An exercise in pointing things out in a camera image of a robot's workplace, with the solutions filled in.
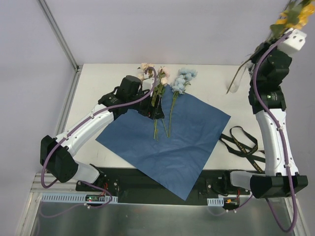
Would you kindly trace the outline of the blue wrapping paper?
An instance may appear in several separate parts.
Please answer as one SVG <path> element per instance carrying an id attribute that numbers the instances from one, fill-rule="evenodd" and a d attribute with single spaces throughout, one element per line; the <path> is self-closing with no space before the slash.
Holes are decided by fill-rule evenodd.
<path id="1" fill-rule="evenodd" d="M 97 142 L 180 197 L 187 199 L 230 120 L 223 111 L 184 94 L 162 97 L 164 120 L 129 110 L 109 124 Z"/>

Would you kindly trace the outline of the blue flower bunch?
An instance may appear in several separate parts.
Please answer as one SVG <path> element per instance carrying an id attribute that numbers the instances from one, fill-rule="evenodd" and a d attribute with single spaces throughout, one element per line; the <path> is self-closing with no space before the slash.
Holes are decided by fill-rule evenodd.
<path id="1" fill-rule="evenodd" d="M 192 79 L 194 79 L 197 76 L 198 72 L 195 69 L 187 69 L 187 68 L 181 68 L 178 71 L 178 75 L 175 78 L 175 80 L 171 83 L 171 91 L 173 92 L 173 98 L 172 103 L 170 107 L 170 113 L 169 113 L 169 124 L 168 124 L 168 132 L 167 137 L 169 138 L 171 135 L 171 124 L 172 124 L 172 114 L 173 110 L 177 101 L 177 98 L 180 95 L 185 94 L 186 87 L 191 85 Z"/>

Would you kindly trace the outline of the black ribbon gold lettering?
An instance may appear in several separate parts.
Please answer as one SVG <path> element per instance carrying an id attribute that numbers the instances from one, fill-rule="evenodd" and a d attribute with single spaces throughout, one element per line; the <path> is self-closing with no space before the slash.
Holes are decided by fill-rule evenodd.
<path id="1" fill-rule="evenodd" d="M 235 136 L 232 134 L 232 130 L 233 128 L 239 128 L 241 129 L 241 131 L 243 132 L 243 134 L 251 141 L 253 142 L 253 147 L 250 147 L 240 141 L 238 141 Z M 225 135 L 225 134 L 221 134 L 219 137 L 219 141 L 222 142 L 229 153 L 232 153 L 238 157 L 242 157 L 245 158 L 249 161 L 249 163 L 254 167 L 254 169 L 260 173 L 260 174 L 264 174 L 265 171 L 258 165 L 257 162 L 261 162 L 261 163 L 265 163 L 265 157 L 260 157 L 255 155 L 256 152 L 261 152 L 262 154 L 265 155 L 265 151 L 264 150 L 259 150 L 258 149 L 258 141 L 257 139 L 252 136 L 251 134 L 249 134 L 248 132 L 246 132 L 241 126 L 234 126 L 232 128 L 230 128 L 229 130 L 230 132 L 230 137 Z M 238 150 L 233 149 L 231 146 L 229 146 L 226 141 L 231 142 L 233 144 L 235 144 L 238 148 Z"/>

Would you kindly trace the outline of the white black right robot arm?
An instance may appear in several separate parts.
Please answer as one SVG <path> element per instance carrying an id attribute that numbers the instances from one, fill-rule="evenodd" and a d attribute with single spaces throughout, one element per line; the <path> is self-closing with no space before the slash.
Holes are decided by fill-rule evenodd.
<path id="1" fill-rule="evenodd" d="M 292 58 L 271 43 L 261 43 L 250 57 L 252 73 L 249 103 L 259 124 L 265 152 L 264 173 L 232 171 L 221 183 L 233 194 L 239 187 L 255 198 L 294 198 L 308 185 L 294 162 L 286 131 L 286 103 L 280 87 Z"/>

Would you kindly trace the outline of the yellow flower bunch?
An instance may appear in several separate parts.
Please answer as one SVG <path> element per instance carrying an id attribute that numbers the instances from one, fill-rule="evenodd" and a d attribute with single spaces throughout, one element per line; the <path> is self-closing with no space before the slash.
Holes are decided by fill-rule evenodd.
<path id="1" fill-rule="evenodd" d="M 278 20 L 270 26 L 271 34 L 266 42 L 279 39 L 287 31 L 301 30 L 314 12 L 313 0 L 290 0 Z"/>

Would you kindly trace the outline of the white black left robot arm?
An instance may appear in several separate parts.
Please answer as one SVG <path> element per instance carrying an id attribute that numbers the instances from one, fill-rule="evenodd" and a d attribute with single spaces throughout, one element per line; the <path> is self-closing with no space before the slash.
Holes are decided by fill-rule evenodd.
<path id="1" fill-rule="evenodd" d="M 115 121 L 128 110 L 135 110 L 150 119 L 164 117 L 161 96 L 154 95 L 160 79 L 148 78 L 141 81 L 131 75 L 125 76 L 121 84 L 103 95 L 93 109 L 67 131 L 56 137 L 45 136 L 40 144 L 40 164 L 57 181 L 71 179 L 85 181 L 93 191 L 104 186 L 100 171 L 92 164 L 84 164 L 74 159 L 77 151 L 95 133 Z"/>

